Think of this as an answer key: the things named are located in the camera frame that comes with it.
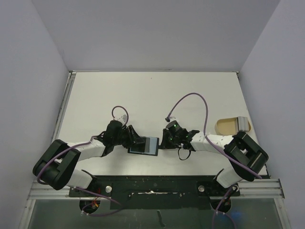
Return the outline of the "black leather card holder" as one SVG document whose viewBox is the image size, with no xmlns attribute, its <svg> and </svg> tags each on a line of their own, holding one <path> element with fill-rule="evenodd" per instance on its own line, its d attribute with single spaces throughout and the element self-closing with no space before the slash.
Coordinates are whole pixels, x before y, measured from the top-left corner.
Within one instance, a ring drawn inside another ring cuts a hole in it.
<svg viewBox="0 0 305 229">
<path fill-rule="evenodd" d="M 159 138 L 142 136 L 143 143 L 135 144 L 128 149 L 129 154 L 158 156 Z"/>
</svg>

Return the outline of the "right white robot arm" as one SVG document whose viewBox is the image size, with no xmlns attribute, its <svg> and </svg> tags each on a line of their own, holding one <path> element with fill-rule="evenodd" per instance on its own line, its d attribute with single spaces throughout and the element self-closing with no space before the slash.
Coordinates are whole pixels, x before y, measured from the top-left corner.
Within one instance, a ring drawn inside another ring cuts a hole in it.
<svg viewBox="0 0 305 229">
<path fill-rule="evenodd" d="M 244 131 L 235 135 L 212 135 L 199 130 L 187 131 L 176 120 L 163 129 L 160 149 L 183 149 L 189 152 L 218 153 L 230 161 L 212 183 L 215 194 L 223 195 L 229 187 L 241 180 L 249 182 L 259 178 L 269 155 Z"/>
</svg>

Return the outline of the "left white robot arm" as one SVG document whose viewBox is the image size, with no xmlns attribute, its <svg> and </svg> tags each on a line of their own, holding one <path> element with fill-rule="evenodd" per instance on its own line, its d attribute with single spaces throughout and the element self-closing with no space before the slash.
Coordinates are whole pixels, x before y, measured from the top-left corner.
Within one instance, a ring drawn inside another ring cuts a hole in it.
<svg viewBox="0 0 305 229">
<path fill-rule="evenodd" d="M 55 190 L 64 186 L 78 187 L 86 196 L 92 196 L 97 190 L 94 175 L 85 170 L 76 169 L 78 162 L 93 157 L 105 157 L 116 146 L 129 149 L 144 144 L 132 125 L 112 120 L 105 131 L 94 135 L 88 142 L 68 144 L 60 139 L 54 140 L 33 167 L 37 181 L 49 185 Z"/>
</svg>

